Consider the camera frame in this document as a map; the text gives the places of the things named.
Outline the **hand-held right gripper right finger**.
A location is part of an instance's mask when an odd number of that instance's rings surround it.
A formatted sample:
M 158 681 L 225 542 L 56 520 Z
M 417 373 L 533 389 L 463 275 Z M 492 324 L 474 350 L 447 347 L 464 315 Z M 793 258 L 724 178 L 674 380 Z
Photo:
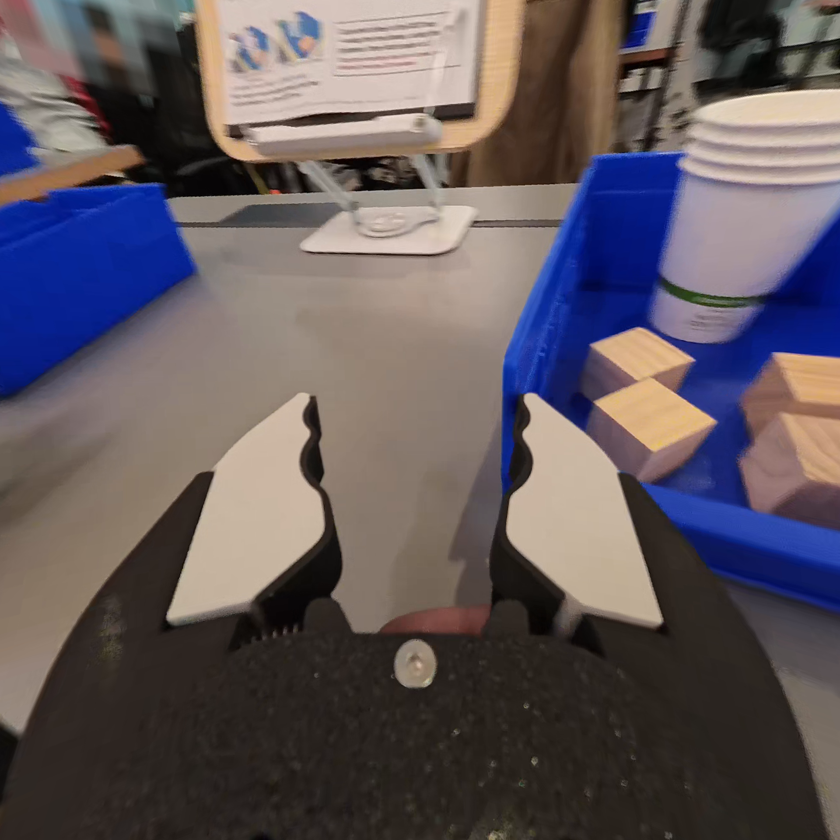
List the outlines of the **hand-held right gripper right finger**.
M 571 637 L 586 617 L 664 625 L 614 463 L 536 393 L 521 395 L 510 486 L 490 547 L 495 602 L 523 607 L 535 635 Z

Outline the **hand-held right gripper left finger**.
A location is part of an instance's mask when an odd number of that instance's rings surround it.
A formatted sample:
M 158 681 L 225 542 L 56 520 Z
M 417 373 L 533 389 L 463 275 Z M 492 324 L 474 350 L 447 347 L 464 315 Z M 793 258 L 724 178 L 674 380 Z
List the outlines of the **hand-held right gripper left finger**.
M 302 627 L 330 598 L 342 554 L 324 467 L 319 405 L 299 393 L 217 462 L 165 616 L 182 627 L 249 616 L 265 631 Z

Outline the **wooden cube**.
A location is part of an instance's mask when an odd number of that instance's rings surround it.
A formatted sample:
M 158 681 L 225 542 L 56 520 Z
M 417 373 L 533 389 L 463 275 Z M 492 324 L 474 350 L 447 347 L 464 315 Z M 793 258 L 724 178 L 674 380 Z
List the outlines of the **wooden cube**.
M 839 359 L 772 353 L 742 394 L 740 406 L 753 440 L 781 413 L 839 418 Z
M 585 432 L 614 466 L 641 482 L 656 482 L 684 466 L 717 421 L 655 379 L 593 402 Z
M 645 380 L 676 392 L 695 359 L 645 328 L 633 328 L 590 343 L 577 392 L 594 402 Z
M 839 421 L 780 413 L 739 460 L 749 507 L 839 529 Z

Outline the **blue plastic bin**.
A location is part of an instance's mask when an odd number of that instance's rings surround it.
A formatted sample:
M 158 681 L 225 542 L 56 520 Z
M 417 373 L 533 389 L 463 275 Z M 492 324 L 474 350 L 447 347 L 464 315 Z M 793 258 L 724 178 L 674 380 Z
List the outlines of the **blue plastic bin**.
M 584 427 L 590 404 L 576 389 L 590 343 L 647 323 L 677 160 L 676 153 L 608 154 L 584 173 L 505 353 L 503 490 L 520 394 L 539 394 Z M 680 393 L 717 427 L 685 467 L 646 486 L 716 573 L 833 613 L 838 531 L 752 511 L 738 460 L 749 440 L 740 397 L 770 355 L 838 356 L 838 258 L 835 222 L 742 336 L 678 343 L 696 360 Z
M 36 167 L 33 148 L 33 137 L 14 110 L 1 102 L 1 177 Z
M 1 211 L 1 394 L 191 277 L 163 185 L 74 187 Z

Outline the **wooden document stand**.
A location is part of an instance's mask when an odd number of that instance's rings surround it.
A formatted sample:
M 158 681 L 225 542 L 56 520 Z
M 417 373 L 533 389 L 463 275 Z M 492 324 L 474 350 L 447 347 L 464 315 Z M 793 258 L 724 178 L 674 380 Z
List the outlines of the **wooden document stand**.
M 470 149 L 488 138 L 508 113 L 520 64 L 525 2 L 484 2 L 478 98 L 469 119 L 443 120 L 423 110 L 242 126 L 224 123 L 216 2 L 229 1 L 194 3 L 204 110 L 213 139 L 230 158 L 243 163 L 295 164 L 340 209 L 301 242 L 301 250 L 324 255 L 439 256 L 459 247 L 477 210 L 445 204 L 434 157 Z M 385 156 L 409 160 L 423 183 L 424 204 L 363 206 L 325 164 Z

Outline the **wooden desk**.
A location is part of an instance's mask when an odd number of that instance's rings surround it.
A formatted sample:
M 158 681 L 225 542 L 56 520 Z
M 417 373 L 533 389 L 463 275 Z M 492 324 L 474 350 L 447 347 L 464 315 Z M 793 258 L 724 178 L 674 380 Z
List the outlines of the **wooden desk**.
M 142 152 L 124 144 L 82 152 L 48 152 L 32 167 L 2 175 L 1 206 L 39 200 L 55 190 L 121 176 L 146 163 Z

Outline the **hanging beige coat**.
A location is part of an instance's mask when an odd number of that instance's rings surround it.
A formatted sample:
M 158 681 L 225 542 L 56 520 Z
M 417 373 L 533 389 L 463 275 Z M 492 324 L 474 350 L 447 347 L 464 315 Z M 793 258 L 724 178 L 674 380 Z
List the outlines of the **hanging beige coat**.
M 527 2 L 518 83 L 499 128 L 454 156 L 452 186 L 576 182 L 613 142 L 619 51 L 635 2 Z

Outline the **printed instruction sheet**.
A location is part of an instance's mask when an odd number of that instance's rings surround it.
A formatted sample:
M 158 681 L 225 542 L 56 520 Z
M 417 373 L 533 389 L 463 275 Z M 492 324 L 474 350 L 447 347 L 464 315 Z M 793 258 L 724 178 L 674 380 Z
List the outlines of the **printed instruction sheet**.
M 216 2 L 224 123 L 476 110 L 485 4 Z

